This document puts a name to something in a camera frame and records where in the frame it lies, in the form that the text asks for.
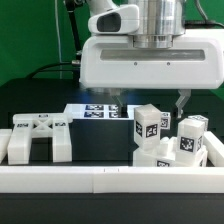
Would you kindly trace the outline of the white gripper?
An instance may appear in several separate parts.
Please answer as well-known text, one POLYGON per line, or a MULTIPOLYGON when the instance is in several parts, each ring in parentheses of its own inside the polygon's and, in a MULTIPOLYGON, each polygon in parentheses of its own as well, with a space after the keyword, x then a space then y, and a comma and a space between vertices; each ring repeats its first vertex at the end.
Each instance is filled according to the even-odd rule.
MULTIPOLYGON (((188 29, 168 49, 136 48, 130 36, 93 36, 83 47, 80 82, 87 88, 180 89, 180 118, 190 89, 224 83, 224 29, 188 29)), ((118 116, 127 118, 120 94, 111 90, 118 116)))

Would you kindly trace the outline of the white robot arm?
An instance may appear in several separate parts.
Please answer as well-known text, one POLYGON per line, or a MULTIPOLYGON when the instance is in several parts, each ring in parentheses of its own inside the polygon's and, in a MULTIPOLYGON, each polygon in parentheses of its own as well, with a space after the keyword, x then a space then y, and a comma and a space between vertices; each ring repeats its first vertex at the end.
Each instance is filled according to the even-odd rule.
POLYGON ((177 89, 181 111, 193 89, 224 83, 224 29, 187 29, 186 0, 85 1, 91 32, 80 68, 85 87, 177 89))

